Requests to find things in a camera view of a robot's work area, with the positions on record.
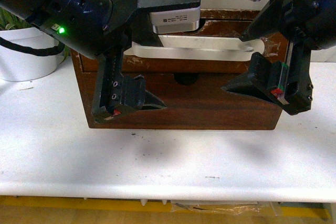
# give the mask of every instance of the table surface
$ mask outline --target table surface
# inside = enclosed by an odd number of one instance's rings
[[[335,73],[312,63],[312,110],[249,132],[89,129],[70,59],[0,81],[0,195],[336,202]]]

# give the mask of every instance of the white flower pot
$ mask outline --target white flower pot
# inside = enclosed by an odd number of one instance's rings
[[[12,43],[44,49],[58,42],[37,28],[0,31],[0,37]],[[0,78],[6,81],[28,81],[47,76],[57,68],[56,56],[39,57],[0,46]]]

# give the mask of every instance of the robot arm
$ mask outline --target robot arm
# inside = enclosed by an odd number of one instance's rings
[[[33,26],[100,62],[92,114],[99,123],[138,110],[164,109],[145,89],[143,76],[121,74],[123,51],[139,38],[139,17],[150,17],[157,33],[196,30],[201,0],[0,0]]]
[[[270,0],[240,39],[253,40],[279,31],[289,41],[286,62],[271,64],[255,53],[248,72],[223,90],[273,102],[290,115],[310,110],[310,54],[336,45],[335,13],[336,0]]]

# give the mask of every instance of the wooden floor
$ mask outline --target wooden floor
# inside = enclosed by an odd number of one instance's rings
[[[0,224],[332,224],[331,219],[0,206]]]

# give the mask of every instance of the black screw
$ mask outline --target black screw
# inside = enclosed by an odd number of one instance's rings
[[[315,9],[319,8],[319,6],[320,6],[320,4],[318,2],[316,2],[316,1],[313,2],[313,7]]]
[[[110,28],[110,27],[109,27],[108,25],[104,25],[104,26],[103,26],[103,31],[108,31],[109,28]]]

